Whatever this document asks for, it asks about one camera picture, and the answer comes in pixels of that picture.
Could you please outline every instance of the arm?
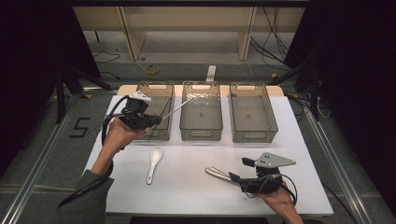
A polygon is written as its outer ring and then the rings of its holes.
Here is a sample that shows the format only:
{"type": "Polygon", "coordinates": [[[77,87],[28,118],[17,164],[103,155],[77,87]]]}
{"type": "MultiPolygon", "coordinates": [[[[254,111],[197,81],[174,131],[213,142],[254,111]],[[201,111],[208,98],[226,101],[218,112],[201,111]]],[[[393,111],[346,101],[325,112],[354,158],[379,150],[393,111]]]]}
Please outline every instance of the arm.
{"type": "MultiPolygon", "coordinates": [[[[79,191],[105,176],[114,156],[126,147],[143,130],[131,130],[120,119],[114,119],[109,125],[108,134],[99,156],[92,169],[87,170],[78,183],[79,191]]],[[[49,223],[105,223],[106,198],[113,179],[106,178],[99,186],[77,197],[74,201],[58,208],[49,223]]]]}
{"type": "Polygon", "coordinates": [[[282,188],[270,194],[258,194],[276,213],[278,213],[288,224],[302,224],[303,220],[297,213],[290,195],[282,188]]]}

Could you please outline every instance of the white table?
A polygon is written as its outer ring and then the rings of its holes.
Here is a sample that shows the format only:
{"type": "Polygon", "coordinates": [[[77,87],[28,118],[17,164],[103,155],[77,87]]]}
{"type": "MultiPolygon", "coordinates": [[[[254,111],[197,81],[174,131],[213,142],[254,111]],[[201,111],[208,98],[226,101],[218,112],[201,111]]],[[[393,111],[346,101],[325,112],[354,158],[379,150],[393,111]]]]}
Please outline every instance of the white table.
{"type": "MultiPolygon", "coordinates": [[[[107,113],[121,96],[114,96],[107,113]]],[[[228,99],[221,97],[223,131],[219,142],[183,142],[180,137],[180,110],[173,115],[171,139],[154,145],[132,142],[114,158],[115,179],[107,197],[108,213],[131,216],[192,216],[192,217],[268,217],[275,213],[261,199],[249,199],[239,186],[230,184],[205,172],[215,166],[224,173],[241,177],[256,177],[255,168],[242,164],[248,157],[256,160],[264,152],[271,152],[297,161],[292,166],[280,167],[283,175],[296,184],[301,215],[330,216],[329,200],[320,184],[317,171],[290,108],[287,97],[270,97],[276,116],[278,133],[271,144],[236,144],[232,141],[228,99]],[[146,184],[149,172],[149,152],[155,145],[164,149],[163,158],[156,167],[153,182],[146,184]]],[[[175,99],[175,107],[181,97],[175,99]]],[[[91,169],[101,150],[100,134],[88,160],[91,169]]],[[[284,178],[292,189],[292,184],[284,178]]]]}

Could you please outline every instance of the transparent storage basket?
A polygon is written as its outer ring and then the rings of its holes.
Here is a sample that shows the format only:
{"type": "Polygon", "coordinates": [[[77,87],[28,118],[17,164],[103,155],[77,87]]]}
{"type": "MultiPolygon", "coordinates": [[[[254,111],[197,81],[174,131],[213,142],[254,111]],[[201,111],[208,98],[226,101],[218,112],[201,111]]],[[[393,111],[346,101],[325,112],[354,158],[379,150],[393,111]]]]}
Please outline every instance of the transparent storage basket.
{"type": "Polygon", "coordinates": [[[183,141],[219,141],[223,129],[218,82],[184,82],[180,131],[183,141]]]}
{"type": "MultiPolygon", "coordinates": [[[[173,110],[175,101],[175,90],[173,83],[169,82],[140,82],[137,86],[138,91],[151,97],[145,114],[163,117],[173,110]]],[[[137,140],[158,140],[169,141],[172,127],[172,116],[163,119],[150,132],[137,138],[137,140]]]]}
{"type": "Polygon", "coordinates": [[[273,141],[277,133],[277,125],[264,84],[230,85],[229,103],[235,143],[273,141]]]}

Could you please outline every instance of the white spoon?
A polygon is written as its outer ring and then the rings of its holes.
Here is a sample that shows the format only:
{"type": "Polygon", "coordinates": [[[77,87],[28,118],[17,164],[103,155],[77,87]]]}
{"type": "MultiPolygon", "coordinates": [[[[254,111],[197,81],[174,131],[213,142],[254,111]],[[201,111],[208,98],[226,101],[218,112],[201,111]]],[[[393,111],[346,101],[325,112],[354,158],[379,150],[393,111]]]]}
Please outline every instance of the white spoon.
{"type": "Polygon", "coordinates": [[[151,149],[151,151],[149,153],[151,165],[150,165],[149,171],[148,171],[148,180],[146,181],[147,184],[151,184],[155,166],[160,161],[162,156],[163,156],[163,148],[162,147],[156,146],[151,149]]]}

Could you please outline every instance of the metal spoon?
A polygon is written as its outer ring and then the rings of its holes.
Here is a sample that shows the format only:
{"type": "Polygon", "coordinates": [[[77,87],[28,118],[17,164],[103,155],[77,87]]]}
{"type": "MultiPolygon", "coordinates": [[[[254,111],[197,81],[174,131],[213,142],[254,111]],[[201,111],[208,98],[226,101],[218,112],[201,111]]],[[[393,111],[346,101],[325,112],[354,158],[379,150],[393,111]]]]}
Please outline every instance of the metal spoon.
{"type": "Polygon", "coordinates": [[[149,153],[151,165],[148,171],[148,180],[146,181],[147,184],[151,184],[152,176],[154,174],[154,169],[157,163],[160,161],[161,157],[163,156],[163,148],[162,147],[153,147],[149,153]]]}

